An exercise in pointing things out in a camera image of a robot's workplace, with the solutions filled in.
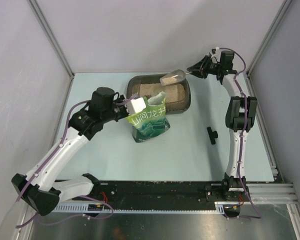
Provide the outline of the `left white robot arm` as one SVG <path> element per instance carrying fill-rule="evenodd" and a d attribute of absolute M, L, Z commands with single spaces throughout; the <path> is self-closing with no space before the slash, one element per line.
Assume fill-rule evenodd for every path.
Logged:
<path fill-rule="evenodd" d="M 25 201 L 37 214 L 46 216 L 61 202 L 84 196 L 97 199 L 101 188 L 98 179 L 90 173 L 72 180 L 57 182 L 56 179 L 75 153 L 106 123 L 118 122 L 129 115 L 125 101 L 125 95 L 109 87 L 99 87 L 90 100 L 81 102 L 83 107 L 79 111 L 69 112 L 61 139 L 35 167 L 11 179 L 18 193 L 17 200 Z"/>

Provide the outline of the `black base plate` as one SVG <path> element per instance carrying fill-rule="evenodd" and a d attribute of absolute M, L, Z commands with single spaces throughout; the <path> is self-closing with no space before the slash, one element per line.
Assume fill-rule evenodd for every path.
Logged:
<path fill-rule="evenodd" d="M 217 193 L 219 181 L 115 181 L 103 180 L 88 194 L 112 207 L 157 210 L 211 210 L 213 203 L 238 204 Z"/>

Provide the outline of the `black bag clip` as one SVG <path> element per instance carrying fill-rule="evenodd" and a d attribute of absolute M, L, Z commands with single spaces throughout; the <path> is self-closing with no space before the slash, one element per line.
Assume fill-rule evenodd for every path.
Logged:
<path fill-rule="evenodd" d="M 207 133 L 208 133 L 210 143 L 212 145 L 215 145 L 216 144 L 216 139 L 218 139 L 218 137 L 219 137 L 218 132 L 216 130 L 213 130 L 210 126 L 207 127 L 206 129 L 207 129 Z"/>

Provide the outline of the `aluminium frame rail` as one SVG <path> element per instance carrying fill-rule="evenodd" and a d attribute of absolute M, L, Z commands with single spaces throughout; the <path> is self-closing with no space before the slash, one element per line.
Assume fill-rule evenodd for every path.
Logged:
<path fill-rule="evenodd" d="M 298 196 L 292 183 L 248 183 L 255 204 L 293 204 Z"/>

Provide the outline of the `metal scoop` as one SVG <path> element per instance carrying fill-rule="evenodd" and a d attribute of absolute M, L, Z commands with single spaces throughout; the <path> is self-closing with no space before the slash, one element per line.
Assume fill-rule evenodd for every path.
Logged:
<path fill-rule="evenodd" d="M 181 69 L 174 70 L 164 76 L 162 76 L 159 81 L 162 86 L 171 86 L 179 84 L 186 79 L 186 75 L 191 74 L 191 71 L 183 71 Z"/>

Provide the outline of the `green litter bag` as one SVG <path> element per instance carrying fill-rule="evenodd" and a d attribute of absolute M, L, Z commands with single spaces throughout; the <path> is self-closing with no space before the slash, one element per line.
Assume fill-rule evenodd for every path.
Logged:
<path fill-rule="evenodd" d="M 132 125 L 132 137 L 135 142 L 142 143 L 167 132 L 171 125 L 166 117 L 167 93 L 159 92 L 156 96 L 144 99 L 146 108 L 126 117 Z"/>

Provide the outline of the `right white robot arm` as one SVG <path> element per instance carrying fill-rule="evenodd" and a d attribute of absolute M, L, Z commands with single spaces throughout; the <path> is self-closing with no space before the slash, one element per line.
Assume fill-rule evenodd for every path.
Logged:
<path fill-rule="evenodd" d="M 233 60 L 239 54 L 228 47 L 215 47 L 195 65 L 189 74 L 206 79 L 214 75 L 229 95 L 225 125 L 229 130 L 229 160 L 221 186 L 216 189 L 225 200 L 250 201 L 245 174 L 245 154 L 248 135 L 255 124 L 258 100 L 240 85 L 240 71 L 234 69 Z"/>

